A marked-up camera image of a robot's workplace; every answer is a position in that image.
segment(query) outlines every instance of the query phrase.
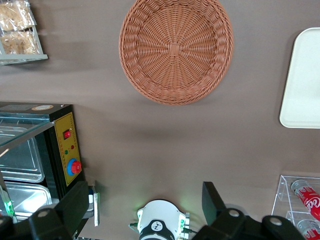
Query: green led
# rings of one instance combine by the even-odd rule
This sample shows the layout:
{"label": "green led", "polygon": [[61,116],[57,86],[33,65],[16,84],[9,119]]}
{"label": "green led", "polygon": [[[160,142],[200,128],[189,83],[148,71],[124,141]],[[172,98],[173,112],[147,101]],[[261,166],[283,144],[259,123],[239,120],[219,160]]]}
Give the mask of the green led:
{"label": "green led", "polygon": [[5,202],[4,206],[5,206],[6,212],[8,213],[9,216],[14,216],[15,215],[15,210],[14,210],[14,207],[13,207],[11,201]]}

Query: yellow control panel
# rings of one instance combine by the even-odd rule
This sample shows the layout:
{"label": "yellow control panel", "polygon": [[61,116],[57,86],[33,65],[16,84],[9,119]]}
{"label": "yellow control panel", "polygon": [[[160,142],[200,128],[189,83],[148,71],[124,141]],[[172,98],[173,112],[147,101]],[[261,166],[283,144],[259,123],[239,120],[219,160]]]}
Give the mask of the yellow control panel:
{"label": "yellow control panel", "polygon": [[66,186],[82,171],[75,122],[72,113],[55,121],[55,134],[59,144]]}

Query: packaged bread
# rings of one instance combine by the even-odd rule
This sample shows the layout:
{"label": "packaged bread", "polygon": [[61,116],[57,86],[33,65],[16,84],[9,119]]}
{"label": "packaged bread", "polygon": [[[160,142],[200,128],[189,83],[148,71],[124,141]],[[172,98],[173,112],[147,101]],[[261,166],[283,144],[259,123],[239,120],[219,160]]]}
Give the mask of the packaged bread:
{"label": "packaged bread", "polygon": [[32,31],[13,31],[3,34],[1,43],[6,54],[40,54]]}
{"label": "packaged bread", "polygon": [[28,1],[13,0],[0,4],[0,28],[3,31],[24,30],[35,24]]}

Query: round woven basket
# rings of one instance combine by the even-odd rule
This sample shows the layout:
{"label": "round woven basket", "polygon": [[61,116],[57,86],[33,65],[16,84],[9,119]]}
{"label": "round woven basket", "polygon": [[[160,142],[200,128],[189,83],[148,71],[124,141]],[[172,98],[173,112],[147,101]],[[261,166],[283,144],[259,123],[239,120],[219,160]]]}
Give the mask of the round woven basket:
{"label": "round woven basket", "polygon": [[218,0],[137,0],[119,39],[131,84],[165,105],[190,104],[211,93],[232,52],[231,23]]}

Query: red can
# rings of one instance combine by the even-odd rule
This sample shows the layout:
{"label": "red can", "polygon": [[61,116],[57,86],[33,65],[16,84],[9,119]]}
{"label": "red can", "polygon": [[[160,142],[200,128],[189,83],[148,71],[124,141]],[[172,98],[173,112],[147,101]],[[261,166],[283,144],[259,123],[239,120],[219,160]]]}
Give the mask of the red can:
{"label": "red can", "polygon": [[320,195],[309,185],[306,180],[294,181],[291,189],[303,202],[311,215],[320,221]]}
{"label": "red can", "polygon": [[311,220],[305,219],[298,222],[296,228],[307,240],[320,240],[320,227],[319,225]]}

